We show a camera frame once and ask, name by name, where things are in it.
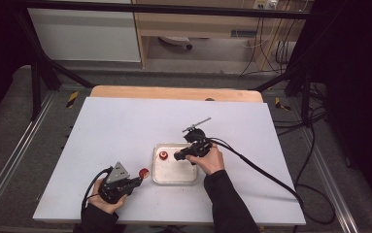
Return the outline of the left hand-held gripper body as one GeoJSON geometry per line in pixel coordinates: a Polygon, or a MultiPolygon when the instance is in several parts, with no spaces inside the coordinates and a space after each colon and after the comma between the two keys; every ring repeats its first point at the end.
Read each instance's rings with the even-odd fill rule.
{"type": "Polygon", "coordinates": [[[116,204],[123,195],[130,195],[135,187],[135,181],[129,179],[129,173],[118,162],[107,172],[98,193],[100,197],[109,204],[116,204]]]}

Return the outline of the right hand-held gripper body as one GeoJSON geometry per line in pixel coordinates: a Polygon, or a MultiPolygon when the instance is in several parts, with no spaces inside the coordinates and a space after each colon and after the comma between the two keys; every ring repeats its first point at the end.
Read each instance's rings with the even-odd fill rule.
{"type": "Polygon", "coordinates": [[[198,125],[210,120],[210,118],[206,118],[202,121],[192,124],[188,128],[185,129],[186,134],[184,138],[189,143],[189,146],[194,147],[194,154],[193,156],[203,157],[205,156],[210,148],[212,147],[212,142],[208,139],[202,129],[198,128],[198,125]]]}

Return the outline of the white square tray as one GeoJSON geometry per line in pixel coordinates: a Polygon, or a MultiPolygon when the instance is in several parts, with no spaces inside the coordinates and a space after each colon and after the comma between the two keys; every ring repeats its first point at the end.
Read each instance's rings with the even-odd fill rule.
{"type": "Polygon", "coordinates": [[[160,185],[192,185],[198,177],[198,169],[187,160],[176,160],[174,153],[188,147],[184,143],[157,144],[152,156],[152,179],[160,185]],[[168,152],[168,158],[161,160],[159,153],[168,152]]]}

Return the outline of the person's left hand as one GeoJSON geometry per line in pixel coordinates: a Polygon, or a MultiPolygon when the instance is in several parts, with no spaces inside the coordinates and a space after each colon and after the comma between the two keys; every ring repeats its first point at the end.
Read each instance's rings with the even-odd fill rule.
{"type": "Polygon", "coordinates": [[[127,195],[123,195],[116,204],[110,204],[104,201],[99,195],[99,187],[101,183],[102,179],[99,179],[94,183],[92,193],[88,198],[88,203],[100,209],[101,211],[112,215],[117,209],[124,206],[127,195]]]}

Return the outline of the person's right hand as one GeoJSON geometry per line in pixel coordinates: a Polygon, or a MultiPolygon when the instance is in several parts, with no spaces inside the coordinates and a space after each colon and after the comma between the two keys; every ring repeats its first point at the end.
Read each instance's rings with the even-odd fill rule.
{"type": "Polygon", "coordinates": [[[187,155],[186,160],[198,165],[207,175],[213,175],[217,171],[225,169],[222,152],[216,144],[212,145],[205,156],[187,155]]]}

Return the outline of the light wooden table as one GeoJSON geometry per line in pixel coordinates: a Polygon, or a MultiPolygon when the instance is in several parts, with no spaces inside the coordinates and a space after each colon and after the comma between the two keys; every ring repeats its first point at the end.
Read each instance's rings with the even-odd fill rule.
{"type": "Polygon", "coordinates": [[[225,102],[262,103],[263,98],[257,91],[236,90],[227,88],[183,88],[158,86],[122,86],[98,85],[90,97],[141,98],[141,99],[174,99],[225,102]]]}

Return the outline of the office chair wheel base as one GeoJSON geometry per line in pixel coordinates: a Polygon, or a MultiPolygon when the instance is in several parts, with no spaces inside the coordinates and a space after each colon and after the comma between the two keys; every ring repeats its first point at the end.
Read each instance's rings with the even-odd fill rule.
{"type": "Polygon", "coordinates": [[[160,40],[171,45],[185,47],[187,50],[192,49],[192,44],[188,37],[160,37],[160,40]]]}

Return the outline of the light wooden desk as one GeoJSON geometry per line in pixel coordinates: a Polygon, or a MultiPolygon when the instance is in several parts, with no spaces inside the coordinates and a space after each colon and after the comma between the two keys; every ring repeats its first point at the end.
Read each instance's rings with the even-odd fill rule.
{"type": "MultiPolygon", "coordinates": [[[[218,7],[255,10],[254,0],[132,0],[134,4],[218,7]]],[[[313,0],[279,0],[277,11],[308,12],[313,0]]],[[[235,39],[251,53],[251,61],[263,71],[269,67],[272,49],[278,43],[294,43],[303,19],[219,17],[136,13],[134,15],[143,65],[148,64],[149,44],[157,37],[189,39],[235,39]]]]}

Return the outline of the black metal stand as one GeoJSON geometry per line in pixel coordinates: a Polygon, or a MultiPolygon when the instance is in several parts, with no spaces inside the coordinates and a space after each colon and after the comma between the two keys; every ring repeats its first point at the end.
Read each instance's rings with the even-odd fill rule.
{"type": "Polygon", "coordinates": [[[288,66],[283,74],[278,75],[271,81],[263,83],[254,88],[258,92],[262,92],[268,87],[272,87],[282,81],[288,81],[285,89],[287,97],[292,97],[298,92],[301,92],[301,111],[300,118],[302,122],[309,127],[311,120],[309,117],[309,97],[310,97],[310,82],[311,68],[309,66],[309,48],[312,46],[315,33],[314,26],[319,25],[316,21],[308,19],[299,34],[296,45],[288,62],[288,66]]]}
{"type": "Polygon", "coordinates": [[[17,25],[26,38],[26,45],[29,47],[31,53],[32,120],[35,120],[42,112],[41,82],[45,83],[48,90],[59,90],[61,88],[61,82],[57,76],[57,72],[84,87],[95,87],[94,83],[81,78],[49,58],[41,46],[31,17],[24,7],[13,6],[11,11],[16,19],[17,25]]]}

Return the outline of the white power strip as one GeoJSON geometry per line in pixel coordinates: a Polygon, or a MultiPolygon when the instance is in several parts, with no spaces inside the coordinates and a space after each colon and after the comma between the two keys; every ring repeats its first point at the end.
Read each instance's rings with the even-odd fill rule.
{"type": "Polygon", "coordinates": [[[275,10],[279,0],[254,0],[256,10],[275,10]]]}

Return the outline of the white cabinet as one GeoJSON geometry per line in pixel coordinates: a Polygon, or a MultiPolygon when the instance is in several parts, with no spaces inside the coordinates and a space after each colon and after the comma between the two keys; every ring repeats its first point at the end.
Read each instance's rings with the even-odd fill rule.
{"type": "Polygon", "coordinates": [[[44,52],[54,60],[140,62],[132,13],[29,9],[44,52]]]}

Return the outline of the aluminium floor rail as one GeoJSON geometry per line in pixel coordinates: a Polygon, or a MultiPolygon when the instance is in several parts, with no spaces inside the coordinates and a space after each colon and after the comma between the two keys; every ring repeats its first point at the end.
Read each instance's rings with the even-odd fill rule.
{"type": "Polygon", "coordinates": [[[311,157],[321,178],[327,197],[334,207],[335,215],[344,233],[359,233],[355,219],[337,185],[332,173],[323,159],[312,128],[303,128],[302,134],[311,149],[311,157]]]}
{"type": "Polygon", "coordinates": [[[30,143],[32,142],[35,134],[40,128],[42,122],[47,115],[54,97],[57,95],[56,91],[50,91],[42,103],[42,110],[37,114],[36,118],[31,120],[27,125],[26,130],[21,135],[20,140],[16,144],[15,149],[10,154],[10,157],[6,164],[4,165],[2,171],[0,172],[0,198],[6,189],[8,183],[10,182],[11,177],[17,169],[20,161],[22,160],[24,154],[26,153],[30,143]]]}

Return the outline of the black metal frame bar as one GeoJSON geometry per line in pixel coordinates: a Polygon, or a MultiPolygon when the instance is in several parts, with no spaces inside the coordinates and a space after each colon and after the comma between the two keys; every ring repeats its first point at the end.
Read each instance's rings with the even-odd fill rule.
{"type": "Polygon", "coordinates": [[[171,15],[196,15],[196,16],[219,16],[219,17],[263,17],[263,18],[287,18],[287,19],[319,19],[323,14],[307,12],[287,11],[261,11],[218,7],[195,7],[174,5],[150,5],[150,4],[123,4],[123,3],[100,3],[100,2],[77,2],[55,0],[16,0],[25,8],[72,10],[72,11],[96,11],[96,12],[121,12],[121,13],[147,13],[147,14],[171,14],[171,15]]]}

